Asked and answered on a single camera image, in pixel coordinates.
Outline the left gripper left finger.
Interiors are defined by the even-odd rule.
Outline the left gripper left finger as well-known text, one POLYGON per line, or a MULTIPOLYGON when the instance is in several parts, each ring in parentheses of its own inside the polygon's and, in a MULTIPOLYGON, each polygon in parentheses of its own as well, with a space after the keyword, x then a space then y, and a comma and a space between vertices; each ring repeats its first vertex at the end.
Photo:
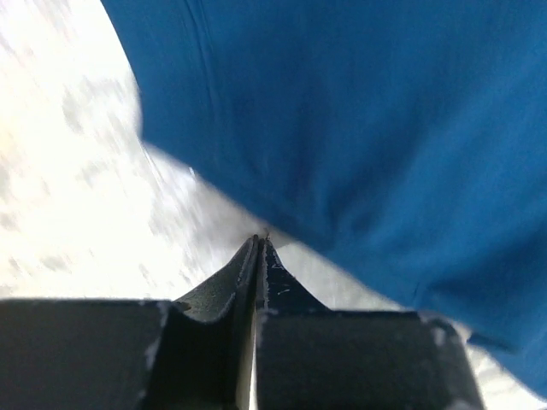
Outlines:
POLYGON ((174 301, 2 300, 2 408, 248 408, 258 253, 174 301))

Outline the blue t shirt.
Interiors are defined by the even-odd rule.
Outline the blue t shirt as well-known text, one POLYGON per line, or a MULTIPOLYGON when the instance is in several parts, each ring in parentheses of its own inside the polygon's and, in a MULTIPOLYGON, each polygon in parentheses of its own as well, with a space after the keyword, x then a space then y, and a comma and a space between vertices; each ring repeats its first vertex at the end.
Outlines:
POLYGON ((103 6, 146 143, 545 396, 545 2, 103 6))

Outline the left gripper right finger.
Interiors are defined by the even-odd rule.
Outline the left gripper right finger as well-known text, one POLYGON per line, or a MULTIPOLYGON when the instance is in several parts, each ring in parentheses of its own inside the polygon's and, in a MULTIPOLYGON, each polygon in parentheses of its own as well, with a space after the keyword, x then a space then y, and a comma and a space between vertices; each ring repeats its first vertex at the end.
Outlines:
POLYGON ((456 330, 415 312, 331 310, 261 242, 256 295, 260 409, 480 409, 456 330))

